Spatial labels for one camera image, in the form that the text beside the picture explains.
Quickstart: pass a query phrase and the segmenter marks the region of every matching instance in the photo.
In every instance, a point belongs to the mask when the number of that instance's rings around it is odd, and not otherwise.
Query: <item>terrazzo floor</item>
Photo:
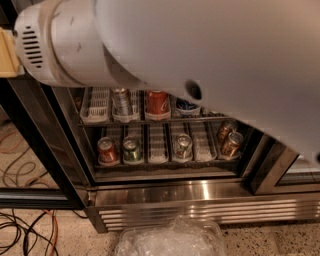
[[[10,209],[1,209],[10,213]],[[40,210],[15,210],[27,223],[32,223]],[[90,221],[80,219],[72,211],[57,211],[58,242],[61,256],[111,256],[120,233],[98,234]],[[277,222],[220,226],[228,256],[319,256],[320,223],[316,221]],[[51,218],[45,217],[35,230],[49,238]],[[14,228],[0,232],[0,244],[9,244],[15,236]],[[23,239],[4,255],[23,255]],[[47,242],[39,240],[29,255],[45,255]]]
[[[0,127],[0,137],[12,131],[12,124]],[[0,149],[8,149],[21,140],[17,133],[1,143]],[[12,160],[26,150],[28,145],[23,141],[10,154],[0,153],[0,170],[2,170],[0,187],[26,186],[30,179],[43,174],[45,169],[32,150],[17,161],[15,166],[3,178],[3,171]],[[32,160],[35,168],[28,175],[16,177],[16,173],[25,161]],[[28,173],[33,164],[25,166],[21,173]],[[42,177],[42,182],[33,183],[33,186],[56,186],[50,175]],[[10,209],[0,209],[1,213],[11,213]],[[42,211],[15,210],[15,214],[31,224]],[[0,226],[6,220],[0,216]],[[60,256],[109,256],[113,255],[120,233],[98,234],[90,221],[77,217],[72,211],[57,211],[59,227],[57,250]],[[34,227],[37,232],[49,238],[51,235],[51,218],[44,217]],[[291,221],[262,224],[222,225],[226,252],[229,256],[319,256],[320,255],[320,221]],[[0,247],[10,244],[15,236],[15,228],[7,227],[0,230]],[[23,237],[11,250],[3,255],[23,255]],[[29,255],[45,255],[47,242],[39,240]]]

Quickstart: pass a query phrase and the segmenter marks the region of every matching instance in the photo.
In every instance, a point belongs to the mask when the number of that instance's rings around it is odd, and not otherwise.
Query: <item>beverage can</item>
[[[132,115],[130,91],[125,88],[112,88],[111,94],[116,114],[119,116]]]
[[[238,132],[229,133],[221,147],[221,154],[226,157],[233,157],[239,151],[243,142],[243,136]]]
[[[194,110],[198,108],[198,105],[193,104],[187,100],[179,99],[176,100],[176,108],[182,110]]]
[[[219,131],[217,133],[217,140],[221,146],[230,132],[237,131],[238,122],[234,119],[225,120],[221,123]]]
[[[189,158],[192,154],[192,139],[187,134],[179,134],[173,141],[173,153],[177,158]]]
[[[146,92],[146,110],[153,115],[162,115],[169,112],[169,95],[162,91]]]
[[[139,140],[128,136],[122,142],[123,158],[127,162],[137,162],[141,160],[141,148]]]
[[[101,138],[98,141],[97,146],[101,162],[112,164],[118,161],[118,152],[111,138]]]

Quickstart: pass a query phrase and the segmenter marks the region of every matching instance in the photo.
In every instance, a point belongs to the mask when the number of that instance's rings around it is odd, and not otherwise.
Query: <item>glass refrigerator door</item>
[[[251,188],[256,195],[320,191],[320,170],[277,142],[264,159]]]

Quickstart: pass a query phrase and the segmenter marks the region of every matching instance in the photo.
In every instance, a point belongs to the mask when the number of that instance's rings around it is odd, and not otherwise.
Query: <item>white robotic arm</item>
[[[17,46],[46,84],[165,90],[319,166],[319,10],[314,0],[50,0],[19,15]],[[25,31],[42,63],[28,59]]]

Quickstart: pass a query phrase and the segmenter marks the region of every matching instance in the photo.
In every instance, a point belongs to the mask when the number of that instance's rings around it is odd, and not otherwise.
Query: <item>clear plastic bag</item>
[[[115,256],[225,256],[219,226],[177,217],[168,227],[125,230]]]

